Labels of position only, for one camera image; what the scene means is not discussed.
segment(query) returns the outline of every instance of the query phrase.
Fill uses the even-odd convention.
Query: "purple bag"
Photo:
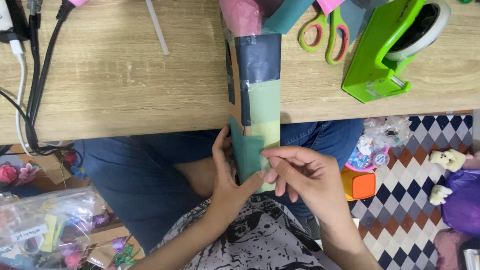
[[[445,224],[459,232],[480,237],[480,170],[458,170],[446,182],[446,187],[453,193],[442,205]]]

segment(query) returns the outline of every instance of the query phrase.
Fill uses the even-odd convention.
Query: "power adapter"
[[[30,39],[27,19],[16,0],[0,0],[0,42]]]

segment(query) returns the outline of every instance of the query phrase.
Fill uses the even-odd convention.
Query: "patterned shirt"
[[[209,203],[206,200],[182,216],[155,249],[199,220]],[[285,206],[263,196],[252,196],[227,230],[182,269],[339,270],[340,267],[323,253]]]

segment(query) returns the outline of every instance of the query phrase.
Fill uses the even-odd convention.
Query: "desk surface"
[[[341,90],[353,57],[330,66],[307,53],[299,28],[283,36],[282,123],[479,108],[480,7],[447,0],[452,17],[440,37],[408,65],[409,93],[362,104]],[[45,1],[42,60],[59,1]],[[37,119],[40,140],[78,139],[219,128],[227,122],[225,47],[216,0],[154,1],[170,55],[164,56],[143,0],[91,0],[63,25]],[[25,42],[29,76],[33,66]],[[0,87],[16,96],[20,66],[0,46]],[[30,80],[24,96],[28,98]],[[17,143],[15,109],[0,98],[0,145]]]

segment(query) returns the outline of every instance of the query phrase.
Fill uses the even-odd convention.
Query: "scissors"
[[[300,46],[306,51],[316,51],[320,48],[323,35],[324,35],[324,28],[327,25],[327,15],[325,15],[324,11],[320,12],[320,15],[316,17],[313,21],[309,22],[306,26],[300,29],[299,34],[299,43]],[[315,27],[317,29],[318,38],[315,40],[313,45],[308,45],[305,42],[305,33],[310,30],[310,28]],[[335,47],[336,42],[336,30],[339,29],[342,31],[342,48],[340,49],[340,53],[336,58],[332,58],[332,52]],[[347,24],[342,20],[342,15],[340,14],[340,6],[336,7],[332,11],[332,16],[330,18],[330,37],[328,39],[328,47],[327,47],[327,54],[326,60],[327,63],[330,65],[337,65],[338,63],[342,62],[343,57],[348,49],[348,37],[349,31]]]

